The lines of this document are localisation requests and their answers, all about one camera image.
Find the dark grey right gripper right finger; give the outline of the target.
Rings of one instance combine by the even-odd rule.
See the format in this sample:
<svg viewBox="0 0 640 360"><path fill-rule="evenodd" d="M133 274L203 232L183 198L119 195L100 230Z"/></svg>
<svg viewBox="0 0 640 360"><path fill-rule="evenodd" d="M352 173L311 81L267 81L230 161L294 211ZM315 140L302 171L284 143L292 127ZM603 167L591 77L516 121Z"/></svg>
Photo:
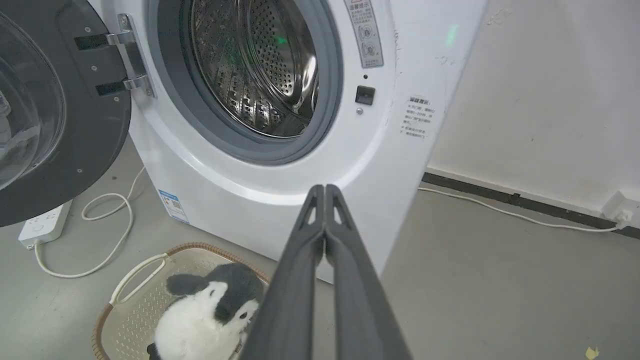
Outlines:
<svg viewBox="0 0 640 360"><path fill-rule="evenodd" d="M326 186L337 360L414 360L342 191Z"/></svg>

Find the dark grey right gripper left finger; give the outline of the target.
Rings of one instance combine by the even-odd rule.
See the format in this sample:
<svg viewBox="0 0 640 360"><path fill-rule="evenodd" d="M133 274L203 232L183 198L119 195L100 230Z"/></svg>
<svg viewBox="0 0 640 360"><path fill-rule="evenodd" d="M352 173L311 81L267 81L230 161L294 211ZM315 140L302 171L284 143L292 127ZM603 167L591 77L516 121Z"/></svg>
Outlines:
<svg viewBox="0 0 640 360"><path fill-rule="evenodd" d="M309 189L238 360L313 360L316 270L325 251L325 188Z"/></svg>

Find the white front-load washing machine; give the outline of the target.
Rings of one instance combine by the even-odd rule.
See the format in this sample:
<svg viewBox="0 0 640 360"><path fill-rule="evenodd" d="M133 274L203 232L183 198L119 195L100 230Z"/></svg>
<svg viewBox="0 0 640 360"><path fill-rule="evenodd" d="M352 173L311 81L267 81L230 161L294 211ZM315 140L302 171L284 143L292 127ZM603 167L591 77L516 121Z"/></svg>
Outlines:
<svg viewBox="0 0 640 360"><path fill-rule="evenodd" d="M334 184L375 271L395 246L489 0L88 0L151 89L129 134L169 214L278 260Z"/></svg>

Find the dark grey washing machine door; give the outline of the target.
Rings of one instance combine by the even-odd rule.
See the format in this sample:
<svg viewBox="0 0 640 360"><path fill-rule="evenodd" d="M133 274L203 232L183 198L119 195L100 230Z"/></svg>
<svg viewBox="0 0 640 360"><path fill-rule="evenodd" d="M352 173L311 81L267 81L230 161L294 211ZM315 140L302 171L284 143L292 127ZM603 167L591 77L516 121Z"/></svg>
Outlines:
<svg viewBox="0 0 640 360"><path fill-rule="evenodd" d="M127 72L89 0L0 0L0 227L69 202L112 166Z"/></svg>

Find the grey white plush penguin toy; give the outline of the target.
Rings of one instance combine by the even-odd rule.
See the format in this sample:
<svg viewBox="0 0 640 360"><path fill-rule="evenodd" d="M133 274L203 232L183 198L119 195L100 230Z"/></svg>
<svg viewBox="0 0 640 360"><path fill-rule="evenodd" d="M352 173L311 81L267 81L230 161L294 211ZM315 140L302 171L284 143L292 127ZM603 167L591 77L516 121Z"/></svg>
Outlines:
<svg viewBox="0 0 640 360"><path fill-rule="evenodd" d="M166 280L174 300L162 313L148 360L239 360L265 285L243 263L208 274L177 273Z"/></svg>

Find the beige plastic laundry basket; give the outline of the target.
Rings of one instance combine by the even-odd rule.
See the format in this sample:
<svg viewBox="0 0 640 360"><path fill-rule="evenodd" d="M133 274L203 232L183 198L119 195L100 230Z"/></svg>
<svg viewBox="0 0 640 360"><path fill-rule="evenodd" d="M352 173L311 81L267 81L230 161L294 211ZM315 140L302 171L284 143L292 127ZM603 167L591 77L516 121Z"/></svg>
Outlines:
<svg viewBox="0 0 640 360"><path fill-rule="evenodd" d="M119 281L98 316L91 341L96 360L149 360L147 347L162 313L174 300L166 289L169 276L205 276L217 265L247 265L265 287L270 278L230 251L208 243L183 243L135 265Z"/></svg>

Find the white power strip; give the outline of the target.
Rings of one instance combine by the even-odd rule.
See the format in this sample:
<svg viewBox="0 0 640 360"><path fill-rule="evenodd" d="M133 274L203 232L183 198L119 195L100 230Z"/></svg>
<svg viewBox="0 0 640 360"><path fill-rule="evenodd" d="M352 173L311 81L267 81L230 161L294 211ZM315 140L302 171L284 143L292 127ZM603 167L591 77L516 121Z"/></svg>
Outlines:
<svg viewBox="0 0 640 360"><path fill-rule="evenodd" d="M69 200L48 212L26 220L18 235L18 241L26 249L33 249L36 244L45 244L58 239L63 232L72 203L73 200Z"/></svg>

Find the white wall socket plug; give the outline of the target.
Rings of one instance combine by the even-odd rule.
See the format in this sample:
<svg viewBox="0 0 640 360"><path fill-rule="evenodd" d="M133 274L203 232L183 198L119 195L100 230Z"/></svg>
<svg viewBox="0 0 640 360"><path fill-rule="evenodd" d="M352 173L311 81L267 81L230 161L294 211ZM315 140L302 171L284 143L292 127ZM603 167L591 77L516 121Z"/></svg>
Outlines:
<svg viewBox="0 0 640 360"><path fill-rule="evenodd" d="M601 208L601 215L619 228L640 229L640 189L618 189Z"/></svg>

